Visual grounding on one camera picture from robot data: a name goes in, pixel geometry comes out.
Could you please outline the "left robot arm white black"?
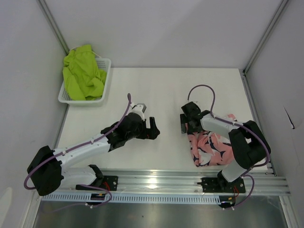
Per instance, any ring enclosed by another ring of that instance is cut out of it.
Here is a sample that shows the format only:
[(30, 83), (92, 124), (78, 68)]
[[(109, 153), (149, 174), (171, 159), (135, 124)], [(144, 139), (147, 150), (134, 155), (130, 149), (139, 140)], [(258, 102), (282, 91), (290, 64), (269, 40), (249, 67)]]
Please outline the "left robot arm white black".
[(74, 165), (90, 157), (109, 153), (123, 147), (131, 139), (155, 140), (160, 134), (154, 117), (146, 120), (136, 113), (129, 113), (121, 121), (104, 128), (86, 142), (65, 148), (39, 149), (28, 166), (26, 180), (31, 180), (33, 189), (46, 196), (57, 189), (98, 190), (107, 187), (106, 177), (95, 164), (84, 168)]

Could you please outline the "pink shark print shorts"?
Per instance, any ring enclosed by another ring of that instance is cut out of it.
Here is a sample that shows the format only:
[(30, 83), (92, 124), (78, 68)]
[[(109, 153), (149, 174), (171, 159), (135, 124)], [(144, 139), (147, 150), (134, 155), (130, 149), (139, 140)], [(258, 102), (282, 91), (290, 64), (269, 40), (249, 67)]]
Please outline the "pink shark print shorts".
[(234, 160), (230, 140), (211, 131), (187, 130), (190, 153), (196, 167), (228, 165)]

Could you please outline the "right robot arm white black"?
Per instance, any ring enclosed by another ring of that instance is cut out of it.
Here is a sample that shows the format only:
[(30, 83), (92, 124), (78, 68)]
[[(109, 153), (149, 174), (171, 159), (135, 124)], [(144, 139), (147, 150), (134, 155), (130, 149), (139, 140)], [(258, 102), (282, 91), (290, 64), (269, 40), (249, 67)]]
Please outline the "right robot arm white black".
[(181, 130), (190, 142), (194, 165), (224, 166), (215, 178), (221, 191), (229, 191), (247, 171), (269, 159), (270, 147), (256, 122), (238, 122), (233, 115), (220, 118), (194, 102), (181, 109)]

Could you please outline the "lime green shorts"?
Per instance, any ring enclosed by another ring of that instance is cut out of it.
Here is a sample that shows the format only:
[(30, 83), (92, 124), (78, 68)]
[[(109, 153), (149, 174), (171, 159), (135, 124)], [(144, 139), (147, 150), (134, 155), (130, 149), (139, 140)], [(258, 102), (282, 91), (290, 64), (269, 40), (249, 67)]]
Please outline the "lime green shorts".
[(72, 100), (90, 101), (102, 97), (107, 72), (97, 65), (90, 44), (69, 51), (63, 60), (65, 90)]

